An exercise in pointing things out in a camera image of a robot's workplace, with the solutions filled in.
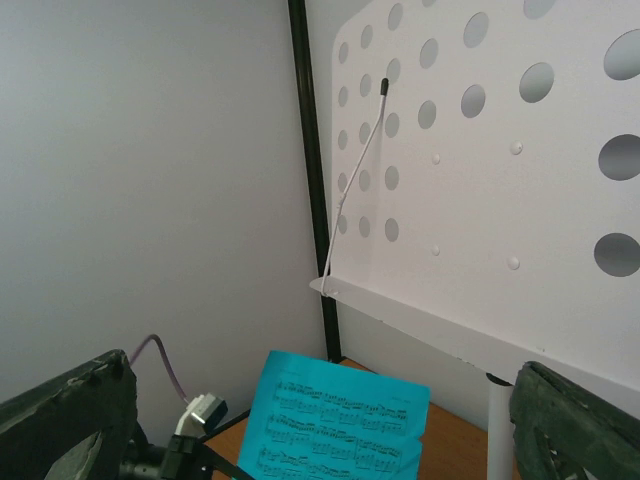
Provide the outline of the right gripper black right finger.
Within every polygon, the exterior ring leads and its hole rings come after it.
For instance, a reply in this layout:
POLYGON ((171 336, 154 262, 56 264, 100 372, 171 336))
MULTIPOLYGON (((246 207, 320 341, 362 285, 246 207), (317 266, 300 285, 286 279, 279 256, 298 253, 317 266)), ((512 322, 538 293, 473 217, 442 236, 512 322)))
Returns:
POLYGON ((639 420, 538 362, 509 403, 523 479, 637 479, 639 420))

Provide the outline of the blue sheet music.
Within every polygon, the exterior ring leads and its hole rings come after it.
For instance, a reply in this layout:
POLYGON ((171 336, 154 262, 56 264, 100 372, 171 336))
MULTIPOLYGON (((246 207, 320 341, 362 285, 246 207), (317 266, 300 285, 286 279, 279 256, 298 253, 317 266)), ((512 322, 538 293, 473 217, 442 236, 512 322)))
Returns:
POLYGON ((273 351, 238 458, 255 479, 414 479, 428 387, 273 351))

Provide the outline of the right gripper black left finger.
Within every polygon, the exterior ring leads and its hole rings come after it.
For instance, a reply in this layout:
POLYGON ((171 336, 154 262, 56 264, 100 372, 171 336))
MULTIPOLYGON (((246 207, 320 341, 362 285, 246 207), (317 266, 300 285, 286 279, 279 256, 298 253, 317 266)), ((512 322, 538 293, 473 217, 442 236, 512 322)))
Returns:
POLYGON ((108 351, 1 404, 1 477, 115 479, 136 424, 135 374, 108 351))

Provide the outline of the white tripod music stand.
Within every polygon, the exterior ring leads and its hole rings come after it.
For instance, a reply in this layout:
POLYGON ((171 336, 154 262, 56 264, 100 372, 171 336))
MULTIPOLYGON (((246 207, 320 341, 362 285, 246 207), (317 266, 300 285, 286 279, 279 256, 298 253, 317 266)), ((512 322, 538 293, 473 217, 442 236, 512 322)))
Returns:
POLYGON ((528 361, 639 412, 639 5, 373 1, 332 52, 314 287, 490 378, 511 475, 528 361))

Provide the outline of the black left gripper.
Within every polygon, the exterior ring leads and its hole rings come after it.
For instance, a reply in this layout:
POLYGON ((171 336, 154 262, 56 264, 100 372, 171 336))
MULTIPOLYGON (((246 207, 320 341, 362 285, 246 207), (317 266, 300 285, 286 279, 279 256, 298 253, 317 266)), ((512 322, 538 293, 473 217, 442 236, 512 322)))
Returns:
POLYGON ((151 444, 135 432, 119 465, 118 479, 212 479, 220 472, 240 478, 240 468, 209 448, 206 436, 174 435, 166 446, 151 444))

